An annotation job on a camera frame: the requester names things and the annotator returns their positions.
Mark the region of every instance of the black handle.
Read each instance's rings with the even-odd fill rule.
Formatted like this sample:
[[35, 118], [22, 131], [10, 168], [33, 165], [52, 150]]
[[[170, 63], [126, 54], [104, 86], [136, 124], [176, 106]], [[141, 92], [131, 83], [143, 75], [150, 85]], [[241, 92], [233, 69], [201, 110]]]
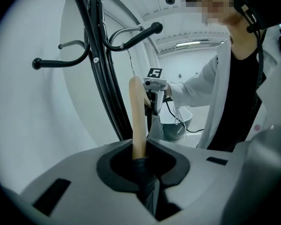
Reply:
[[65, 61], [57, 61], [57, 60], [42, 60], [40, 58], [35, 58], [32, 62], [32, 67], [35, 70], [39, 70], [40, 68], [67, 68], [77, 65], [81, 63], [88, 56], [88, 52], [85, 56], [81, 56], [79, 59], [74, 61], [65, 62]]
[[152, 34], [161, 33], [163, 30], [163, 25], [160, 22], [152, 23], [151, 27], [145, 29], [135, 37], [131, 38], [128, 42], [123, 44], [123, 50], [129, 49], [134, 45], [138, 44], [142, 40], [146, 39], [147, 37], [151, 36]]

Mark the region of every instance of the black shirt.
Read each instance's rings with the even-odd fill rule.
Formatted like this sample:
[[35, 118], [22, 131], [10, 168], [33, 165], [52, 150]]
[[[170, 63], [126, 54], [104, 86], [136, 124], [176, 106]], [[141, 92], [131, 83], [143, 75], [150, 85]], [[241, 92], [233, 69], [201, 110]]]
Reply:
[[248, 58], [237, 60], [231, 52], [225, 107], [219, 127], [208, 146], [210, 150], [233, 151], [234, 146], [244, 141], [249, 133], [261, 105], [259, 99], [255, 114], [251, 115], [259, 69], [256, 55], [257, 50]]

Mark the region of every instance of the sleeve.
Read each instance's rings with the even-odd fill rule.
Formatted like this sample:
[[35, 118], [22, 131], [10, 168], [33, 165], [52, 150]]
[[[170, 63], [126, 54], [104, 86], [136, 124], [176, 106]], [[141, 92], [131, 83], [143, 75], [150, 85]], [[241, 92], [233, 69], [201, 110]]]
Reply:
[[200, 73], [186, 82], [169, 83], [172, 92], [171, 97], [176, 107], [198, 107], [210, 104], [217, 64], [217, 56], [214, 56]]

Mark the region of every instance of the black cable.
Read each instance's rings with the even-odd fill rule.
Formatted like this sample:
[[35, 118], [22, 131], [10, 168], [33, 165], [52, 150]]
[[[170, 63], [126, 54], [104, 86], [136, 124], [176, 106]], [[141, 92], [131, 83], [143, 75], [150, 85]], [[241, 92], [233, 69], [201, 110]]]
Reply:
[[[168, 107], [168, 110], [169, 110], [170, 114], [171, 114], [173, 117], [175, 117], [175, 115], [174, 115], [174, 114], [171, 112], [171, 110], [170, 110], [170, 107], [169, 107], [169, 104], [168, 104], [168, 101], [167, 101], [167, 100], [165, 100], [165, 103], [167, 104], [167, 107]], [[181, 125], [185, 128], [183, 122], [180, 121], [180, 119], [178, 119], [178, 121], [179, 121], [179, 122], [181, 123]], [[197, 133], [197, 132], [203, 131], [204, 129], [200, 129], [200, 130], [198, 130], [198, 131], [196, 131], [196, 132], [190, 131], [190, 130], [188, 130], [187, 128], [186, 128], [186, 130], [187, 130], [188, 132], [190, 132], [190, 133]]]

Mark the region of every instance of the beige rod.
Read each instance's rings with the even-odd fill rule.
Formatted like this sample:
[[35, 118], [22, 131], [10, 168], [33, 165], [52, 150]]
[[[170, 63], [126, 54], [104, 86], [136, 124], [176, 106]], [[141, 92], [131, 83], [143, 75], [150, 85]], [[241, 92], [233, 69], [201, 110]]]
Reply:
[[129, 96], [132, 110], [132, 159], [146, 156], [146, 124], [144, 104], [151, 107], [141, 79], [134, 76], [129, 81]]

